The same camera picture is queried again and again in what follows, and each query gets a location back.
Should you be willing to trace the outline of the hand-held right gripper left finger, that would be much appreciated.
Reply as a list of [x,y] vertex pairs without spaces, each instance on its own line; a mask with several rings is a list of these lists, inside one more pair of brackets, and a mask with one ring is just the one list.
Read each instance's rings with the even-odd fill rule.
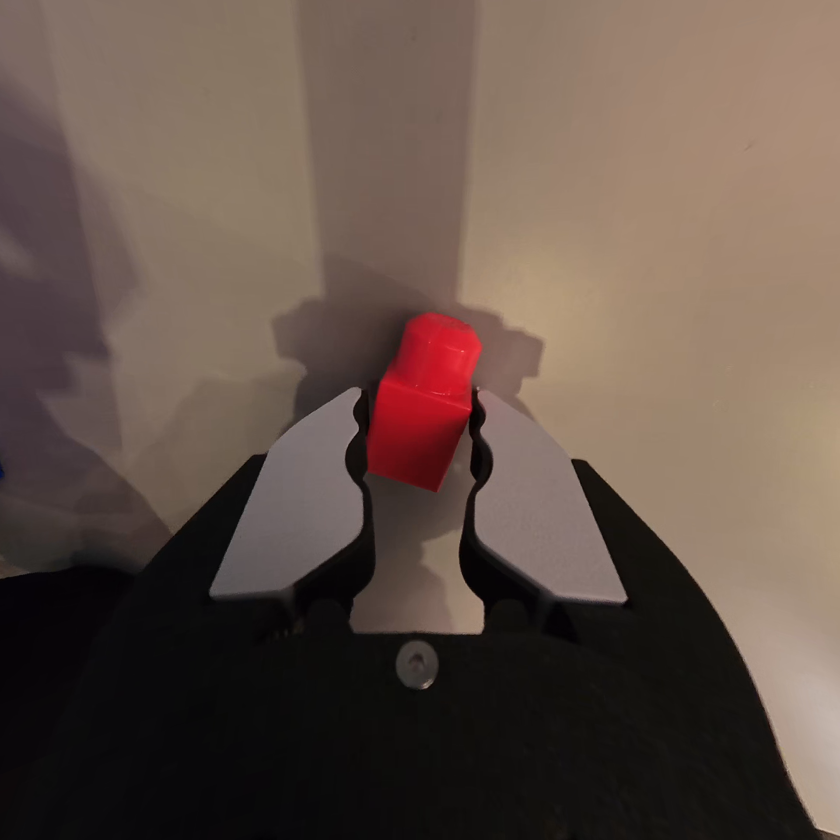
[[274,601],[292,622],[349,623],[375,571],[368,421],[368,392],[354,386],[269,448],[209,587],[214,602]]

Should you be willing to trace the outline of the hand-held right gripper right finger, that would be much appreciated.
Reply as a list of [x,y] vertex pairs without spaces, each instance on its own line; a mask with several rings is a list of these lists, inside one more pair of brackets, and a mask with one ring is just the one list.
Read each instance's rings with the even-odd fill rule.
[[473,393],[468,430],[459,567],[485,626],[507,602],[537,627],[562,623],[568,605],[623,609],[628,595],[563,447],[487,389]]

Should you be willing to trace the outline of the red plastic block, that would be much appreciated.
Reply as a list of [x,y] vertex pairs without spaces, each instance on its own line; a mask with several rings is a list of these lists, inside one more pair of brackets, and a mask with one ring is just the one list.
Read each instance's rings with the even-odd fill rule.
[[375,394],[372,474],[439,491],[469,420],[481,351],[473,328],[456,318],[426,312],[407,323]]

